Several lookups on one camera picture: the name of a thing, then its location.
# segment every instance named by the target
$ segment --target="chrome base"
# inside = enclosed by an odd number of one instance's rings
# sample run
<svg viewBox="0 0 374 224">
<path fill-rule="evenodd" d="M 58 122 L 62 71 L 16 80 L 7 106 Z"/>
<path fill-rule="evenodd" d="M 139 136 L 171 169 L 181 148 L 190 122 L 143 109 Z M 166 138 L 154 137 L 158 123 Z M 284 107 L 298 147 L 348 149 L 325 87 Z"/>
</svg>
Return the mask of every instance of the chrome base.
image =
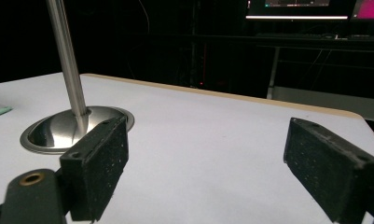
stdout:
<svg viewBox="0 0 374 224">
<path fill-rule="evenodd" d="M 124 109 L 88 106 L 87 110 L 88 113 L 82 117 L 76 117 L 71 110 L 65 110 L 41 119 L 23 132 L 21 144 L 37 153 L 62 154 L 102 121 L 126 116 L 128 131 L 134 124 L 134 116 Z"/>
</svg>

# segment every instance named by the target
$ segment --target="monitor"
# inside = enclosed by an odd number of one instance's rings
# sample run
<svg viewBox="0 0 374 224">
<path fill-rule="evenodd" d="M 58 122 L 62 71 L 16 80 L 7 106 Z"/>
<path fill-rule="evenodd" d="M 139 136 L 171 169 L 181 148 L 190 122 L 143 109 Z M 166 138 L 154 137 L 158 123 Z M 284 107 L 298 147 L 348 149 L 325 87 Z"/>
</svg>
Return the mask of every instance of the monitor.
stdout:
<svg viewBox="0 0 374 224">
<path fill-rule="evenodd" d="M 352 21 L 374 21 L 374 0 L 357 0 Z"/>
<path fill-rule="evenodd" d="M 353 5 L 350 0 L 248 0 L 246 19 L 346 21 Z"/>
</svg>

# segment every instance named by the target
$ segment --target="white table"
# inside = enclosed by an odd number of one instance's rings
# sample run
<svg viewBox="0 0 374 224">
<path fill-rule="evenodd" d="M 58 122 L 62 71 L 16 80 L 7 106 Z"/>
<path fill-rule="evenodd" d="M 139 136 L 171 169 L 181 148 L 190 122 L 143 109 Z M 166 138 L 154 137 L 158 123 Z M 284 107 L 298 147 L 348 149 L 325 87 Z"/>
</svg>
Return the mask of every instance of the white table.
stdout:
<svg viewBox="0 0 374 224">
<path fill-rule="evenodd" d="M 354 113 L 114 77 L 81 80 L 87 105 L 135 116 L 130 160 L 99 223 L 330 223 L 283 163 L 291 117 L 374 155 L 374 132 Z M 59 156 L 25 150 L 20 136 L 70 105 L 62 74 L 1 83 L 0 105 L 14 108 L 0 116 L 2 203 L 14 177 L 59 169 Z"/>
</svg>

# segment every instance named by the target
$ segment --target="dark background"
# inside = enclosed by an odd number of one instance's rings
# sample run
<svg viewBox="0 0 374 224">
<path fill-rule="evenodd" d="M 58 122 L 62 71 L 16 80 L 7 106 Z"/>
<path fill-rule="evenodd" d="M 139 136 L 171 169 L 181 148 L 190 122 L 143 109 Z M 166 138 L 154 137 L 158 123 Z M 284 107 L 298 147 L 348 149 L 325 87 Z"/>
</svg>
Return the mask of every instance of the dark background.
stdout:
<svg viewBox="0 0 374 224">
<path fill-rule="evenodd" d="M 273 48 L 145 35 L 374 35 L 374 22 L 246 21 L 245 0 L 141 1 L 145 9 L 138 0 L 64 0 L 80 73 L 266 97 Z M 280 60 L 278 85 L 374 98 L 373 52 L 282 49 Z M 0 2 L 0 82 L 61 71 L 46 2 Z"/>
</svg>

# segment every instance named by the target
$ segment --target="table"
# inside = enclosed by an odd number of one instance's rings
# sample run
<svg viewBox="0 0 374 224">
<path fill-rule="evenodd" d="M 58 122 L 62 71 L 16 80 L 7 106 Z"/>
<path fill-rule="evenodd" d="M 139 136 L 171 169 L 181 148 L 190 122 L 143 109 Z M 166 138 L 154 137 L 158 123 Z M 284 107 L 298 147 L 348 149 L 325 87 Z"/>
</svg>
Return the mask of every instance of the table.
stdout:
<svg viewBox="0 0 374 224">
<path fill-rule="evenodd" d="M 81 81 L 86 105 L 135 116 L 130 160 L 99 223 L 331 223 L 283 163 L 292 117 L 374 155 L 374 132 L 351 112 L 92 74 Z M 14 108 L 0 116 L 2 203 L 17 175 L 60 167 L 20 136 L 70 105 L 60 73 L 0 83 L 0 105 Z"/>
</svg>

